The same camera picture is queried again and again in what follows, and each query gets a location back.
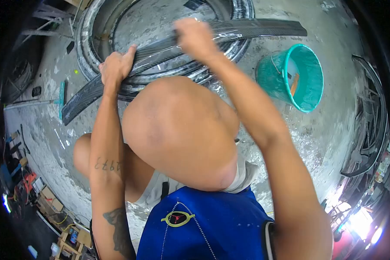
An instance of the hand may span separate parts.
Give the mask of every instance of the hand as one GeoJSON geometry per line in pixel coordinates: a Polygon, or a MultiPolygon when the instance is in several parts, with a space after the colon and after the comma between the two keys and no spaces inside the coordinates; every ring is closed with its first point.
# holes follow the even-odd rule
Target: hand
{"type": "Polygon", "coordinates": [[[136,44],[131,45],[126,53],[113,52],[98,68],[101,72],[101,81],[104,84],[104,92],[117,94],[121,82],[128,76],[133,66],[136,44]]]}
{"type": "Polygon", "coordinates": [[[204,64],[215,55],[223,55],[213,41],[213,33],[208,23],[194,18],[183,18],[175,22],[179,35],[178,43],[182,50],[204,64]]]}

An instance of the grey shorts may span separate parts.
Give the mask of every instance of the grey shorts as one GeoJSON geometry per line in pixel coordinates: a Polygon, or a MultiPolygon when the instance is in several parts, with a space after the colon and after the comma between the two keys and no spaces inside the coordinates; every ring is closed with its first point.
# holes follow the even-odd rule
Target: grey shorts
{"type": "MultiPolygon", "coordinates": [[[[259,167],[255,164],[251,164],[244,159],[244,157],[238,153],[237,158],[237,174],[235,175],[234,181],[231,185],[223,190],[222,192],[228,193],[239,193],[240,191],[247,188],[257,177],[259,172],[259,167]]],[[[167,177],[165,174],[155,170],[152,178],[149,181],[145,191],[141,195],[135,204],[141,207],[153,207],[158,204],[162,196],[162,187],[163,183],[168,182],[169,184],[169,193],[182,188],[183,185],[176,180],[173,180],[167,177]]]]}

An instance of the teal bucket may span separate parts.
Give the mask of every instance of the teal bucket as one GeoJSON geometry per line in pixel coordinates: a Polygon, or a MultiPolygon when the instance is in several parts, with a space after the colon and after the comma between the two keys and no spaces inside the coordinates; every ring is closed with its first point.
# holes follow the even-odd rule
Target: teal bucket
{"type": "Polygon", "coordinates": [[[322,98],[322,67],[315,53],[304,44],[295,44],[288,50],[262,58],[257,65],[256,80],[269,96],[305,113],[314,110],[322,98]],[[299,80],[292,96],[290,86],[296,73],[299,80]]]}

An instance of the blue shirt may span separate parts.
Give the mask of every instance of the blue shirt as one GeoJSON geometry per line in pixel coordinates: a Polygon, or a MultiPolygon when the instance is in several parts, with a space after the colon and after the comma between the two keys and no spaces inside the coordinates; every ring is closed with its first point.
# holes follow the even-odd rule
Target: blue shirt
{"type": "Polygon", "coordinates": [[[231,194],[183,187],[151,211],[137,259],[269,259],[270,223],[250,188],[231,194]]]}

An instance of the leg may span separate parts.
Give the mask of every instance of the leg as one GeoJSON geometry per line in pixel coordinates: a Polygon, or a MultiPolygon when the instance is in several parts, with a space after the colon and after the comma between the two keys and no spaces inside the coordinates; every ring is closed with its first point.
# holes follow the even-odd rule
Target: leg
{"type": "MultiPolygon", "coordinates": [[[[87,178],[89,177],[88,159],[90,150],[91,134],[86,133],[78,138],[75,143],[73,148],[73,164],[75,168],[87,178]]],[[[124,144],[124,150],[124,165],[125,170],[127,171],[125,200],[135,202],[146,189],[155,169],[133,153],[127,144],[124,144]]]]}
{"type": "Polygon", "coordinates": [[[150,83],[125,109],[122,125],[131,150],[168,177],[205,191],[233,182],[237,115],[187,77],[150,83]]]}

